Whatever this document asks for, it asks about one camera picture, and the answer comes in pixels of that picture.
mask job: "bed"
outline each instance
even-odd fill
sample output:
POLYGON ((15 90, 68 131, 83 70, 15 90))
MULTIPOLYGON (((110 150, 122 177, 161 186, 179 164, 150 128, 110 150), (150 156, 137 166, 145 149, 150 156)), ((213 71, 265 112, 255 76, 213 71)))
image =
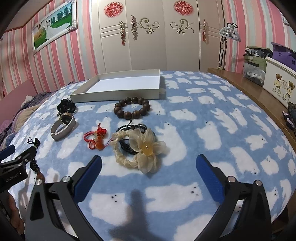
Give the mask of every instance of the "bed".
MULTIPOLYGON (((30 147, 29 137, 37 137, 37 164, 50 183, 101 156, 102 171, 79 207, 106 241, 194 240, 218 207, 195 168, 199 154, 240 182, 261 180, 275 220, 296 187, 296 154, 283 132, 257 104, 214 74, 163 71, 161 76, 160 100, 151 100, 149 114, 132 122, 144 123, 168 146, 158 156, 161 167, 155 174, 120 166, 111 147, 90 150, 83 140, 84 133, 101 123, 107 129, 106 143, 118 127, 129 123, 113 113, 116 101, 78 103, 74 130, 65 139, 52 139, 56 106, 84 82, 60 89, 31 115, 12 140, 16 152, 7 160, 30 147)), ((134 109, 138 104, 124 111, 134 109)), ((27 173, 26 180, 10 189, 24 221, 36 181, 29 167, 27 173)), ((61 205, 55 204, 66 230, 74 235, 61 205)), ((237 203, 225 234, 241 205, 237 203)))

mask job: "wooden bead bracelet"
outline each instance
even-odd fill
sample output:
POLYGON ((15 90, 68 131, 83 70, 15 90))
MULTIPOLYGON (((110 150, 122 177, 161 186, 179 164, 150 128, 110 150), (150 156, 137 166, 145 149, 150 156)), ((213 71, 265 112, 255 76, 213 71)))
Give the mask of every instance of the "wooden bead bracelet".
POLYGON ((145 100, 144 98, 138 98, 138 97, 127 97, 125 100, 120 100, 118 103, 114 106, 114 114, 117 115, 118 118, 125 118, 126 120, 130 120, 131 118, 138 119, 141 115, 146 115, 147 111, 150 110, 150 104, 148 100, 145 100), (130 113, 129 111, 124 112, 121 108, 124 107, 127 104, 141 104, 143 107, 140 110, 135 110, 133 113, 130 113))

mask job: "bear cartoon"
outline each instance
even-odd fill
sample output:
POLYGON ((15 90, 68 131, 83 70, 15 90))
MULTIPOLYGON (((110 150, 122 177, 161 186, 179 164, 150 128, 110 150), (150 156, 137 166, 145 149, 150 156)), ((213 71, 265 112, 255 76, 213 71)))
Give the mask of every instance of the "bear cartoon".
POLYGON ((287 89, 287 93, 286 95, 289 96, 289 98, 291 98, 292 96, 292 90, 295 88, 295 85, 289 81, 289 87, 287 89))
POLYGON ((280 83, 281 79, 282 79, 282 76, 280 74, 276 74, 276 80, 274 81, 274 85, 277 88, 281 87, 281 83, 280 83))

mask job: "white tray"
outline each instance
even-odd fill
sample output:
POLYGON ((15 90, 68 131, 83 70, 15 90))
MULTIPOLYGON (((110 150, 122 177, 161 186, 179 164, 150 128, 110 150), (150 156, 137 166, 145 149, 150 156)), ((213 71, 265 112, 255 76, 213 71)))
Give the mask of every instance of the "white tray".
POLYGON ((74 91, 74 103, 121 100, 126 97, 159 99, 160 70, 129 70, 98 74, 74 91))

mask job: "white wardrobe door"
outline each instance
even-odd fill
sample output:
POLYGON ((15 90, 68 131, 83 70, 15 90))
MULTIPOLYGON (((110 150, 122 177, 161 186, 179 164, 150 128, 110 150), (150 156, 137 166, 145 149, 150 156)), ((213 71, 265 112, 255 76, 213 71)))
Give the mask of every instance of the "white wardrobe door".
POLYGON ((224 27, 224 17, 221 0, 197 0, 200 14, 200 71, 219 66, 220 29, 224 27), (202 40, 204 19, 207 23, 207 41, 202 40))
POLYGON ((104 8, 110 3, 112 3, 110 0, 99 1, 99 21, 106 72, 131 70, 125 1, 120 1, 123 11, 112 18, 107 17, 104 12, 104 8), (125 45, 122 44, 120 35, 120 21, 125 25, 125 45))
POLYGON ((132 69, 166 70, 165 23, 160 0, 126 0, 132 69), (136 37, 131 31, 132 15, 136 37))
POLYGON ((196 0, 186 1, 193 7, 193 12, 183 16, 174 10, 175 1, 163 0, 167 70, 198 72, 200 27, 197 2, 196 0))

